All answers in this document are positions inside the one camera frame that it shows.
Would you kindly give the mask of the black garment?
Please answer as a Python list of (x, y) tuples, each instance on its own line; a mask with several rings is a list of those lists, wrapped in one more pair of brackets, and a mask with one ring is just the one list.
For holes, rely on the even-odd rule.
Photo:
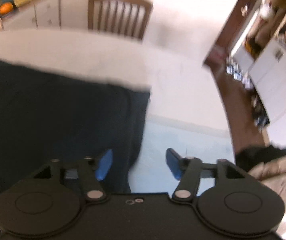
[(105, 191), (129, 193), (150, 92), (93, 83), (0, 61), (0, 193), (51, 159), (112, 150)]

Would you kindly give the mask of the white kitchen cabinets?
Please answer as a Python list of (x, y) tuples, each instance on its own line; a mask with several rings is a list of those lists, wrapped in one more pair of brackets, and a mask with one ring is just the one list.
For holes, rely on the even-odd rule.
[(286, 112), (286, 0), (258, 0), (231, 55), (258, 94), (255, 123), (274, 123)]

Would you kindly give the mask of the wooden slat-back chair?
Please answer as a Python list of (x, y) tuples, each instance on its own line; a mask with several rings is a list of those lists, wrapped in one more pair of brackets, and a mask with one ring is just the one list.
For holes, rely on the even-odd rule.
[(153, 2), (88, 0), (88, 29), (143, 40)]

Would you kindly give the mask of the white drawer cabinet wooden top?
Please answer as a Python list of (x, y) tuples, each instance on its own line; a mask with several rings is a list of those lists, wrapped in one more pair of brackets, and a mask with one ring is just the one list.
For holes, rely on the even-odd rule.
[(61, 0), (34, 0), (2, 19), (3, 29), (61, 27)]

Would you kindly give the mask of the orange round object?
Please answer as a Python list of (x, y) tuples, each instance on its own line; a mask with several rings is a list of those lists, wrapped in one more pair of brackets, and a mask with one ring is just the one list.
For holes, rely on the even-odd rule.
[(3, 3), (0, 6), (0, 15), (6, 15), (14, 10), (14, 6), (11, 2)]

